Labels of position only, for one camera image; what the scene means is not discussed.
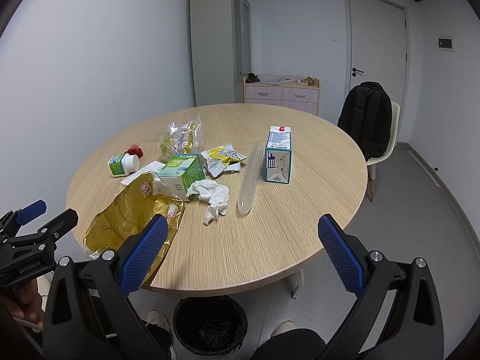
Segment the person's left hand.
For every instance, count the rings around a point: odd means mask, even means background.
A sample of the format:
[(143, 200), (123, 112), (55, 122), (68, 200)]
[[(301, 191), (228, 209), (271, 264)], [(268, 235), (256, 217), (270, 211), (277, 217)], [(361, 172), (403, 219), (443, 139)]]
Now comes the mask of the person's left hand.
[(37, 279), (24, 283), (7, 295), (2, 294), (1, 299), (5, 302), (12, 317), (35, 325), (35, 328), (33, 328), (35, 332), (42, 330), (44, 311), (42, 309), (42, 297), (38, 292)]

